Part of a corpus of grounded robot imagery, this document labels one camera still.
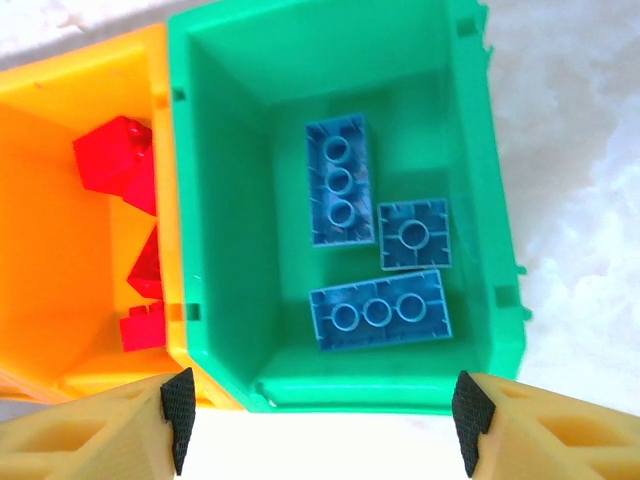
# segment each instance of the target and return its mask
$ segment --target yellow plastic part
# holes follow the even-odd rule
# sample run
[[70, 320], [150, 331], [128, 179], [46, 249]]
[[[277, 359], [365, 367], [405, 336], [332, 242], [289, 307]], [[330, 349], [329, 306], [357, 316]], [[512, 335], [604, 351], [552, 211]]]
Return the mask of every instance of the yellow plastic part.
[[3, 480], [173, 479], [160, 387], [173, 374], [0, 424]]
[[[0, 73], [0, 398], [58, 403], [191, 365], [123, 352], [119, 319], [150, 303], [126, 278], [155, 219], [85, 190], [72, 149], [118, 115], [153, 128], [161, 262], [180, 302], [166, 35], [154, 25]], [[200, 404], [237, 405], [202, 374]]]
[[638, 480], [640, 418], [486, 374], [496, 405], [474, 480]]
[[166, 161], [158, 161], [156, 156], [156, 186], [158, 192], [161, 192], [161, 195], [157, 195], [158, 243], [162, 259], [167, 348], [183, 368], [193, 369], [198, 406], [242, 410], [233, 397], [191, 360], [187, 350], [176, 156], [169, 110], [163, 110], [156, 115], [154, 129], [155, 132], [158, 129], [167, 132], [166, 135], [155, 134], [155, 148], [166, 154]]

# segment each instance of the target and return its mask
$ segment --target blue lego brick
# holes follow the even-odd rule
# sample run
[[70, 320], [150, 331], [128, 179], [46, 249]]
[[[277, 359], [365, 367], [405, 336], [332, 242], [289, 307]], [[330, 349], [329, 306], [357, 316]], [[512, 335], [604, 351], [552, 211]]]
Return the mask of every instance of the blue lego brick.
[[380, 203], [378, 222], [383, 270], [451, 266], [449, 216], [444, 198]]
[[309, 300], [321, 350], [452, 336], [438, 270], [314, 290]]
[[375, 243], [364, 116], [310, 123], [306, 134], [313, 246]]

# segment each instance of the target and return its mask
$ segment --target red lego brick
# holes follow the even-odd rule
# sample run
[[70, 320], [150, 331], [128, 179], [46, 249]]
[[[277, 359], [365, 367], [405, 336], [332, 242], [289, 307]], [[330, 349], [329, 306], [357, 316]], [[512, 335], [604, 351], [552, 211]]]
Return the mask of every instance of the red lego brick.
[[150, 215], [156, 214], [156, 181], [153, 168], [153, 147], [149, 146], [122, 199]]
[[129, 273], [127, 282], [144, 298], [162, 300], [157, 227], [153, 227], [147, 243]]
[[125, 352], [164, 347], [167, 343], [164, 303], [133, 307], [129, 316], [120, 320], [120, 337]]
[[151, 129], [120, 116], [73, 142], [82, 184], [122, 196], [151, 145]]

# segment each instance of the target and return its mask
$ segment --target green plastic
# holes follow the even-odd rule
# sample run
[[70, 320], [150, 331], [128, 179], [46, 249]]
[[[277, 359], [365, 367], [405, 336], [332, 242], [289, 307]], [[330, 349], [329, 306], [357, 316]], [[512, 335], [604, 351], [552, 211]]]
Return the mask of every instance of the green plastic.
[[[475, 0], [224, 0], [169, 22], [188, 348], [248, 410], [450, 413], [525, 348]], [[313, 248], [305, 124], [363, 113], [375, 202], [446, 197], [454, 339], [323, 353], [310, 290], [386, 275]]]

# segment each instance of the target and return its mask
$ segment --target black rubber pad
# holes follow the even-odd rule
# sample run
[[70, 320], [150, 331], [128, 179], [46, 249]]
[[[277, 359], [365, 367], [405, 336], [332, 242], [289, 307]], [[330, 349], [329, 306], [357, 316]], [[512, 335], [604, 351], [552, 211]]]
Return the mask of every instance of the black rubber pad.
[[187, 368], [160, 387], [164, 418], [173, 427], [173, 464], [176, 473], [182, 474], [187, 456], [189, 439], [196, 419], [196, 391], [193, 370]]
[[495, 404], [467, 372], [460, 372], [453, 393], [453, 421], [456, 424], [464, 468], [471, 478], [480, 455], [478, 436], [491, 426]]

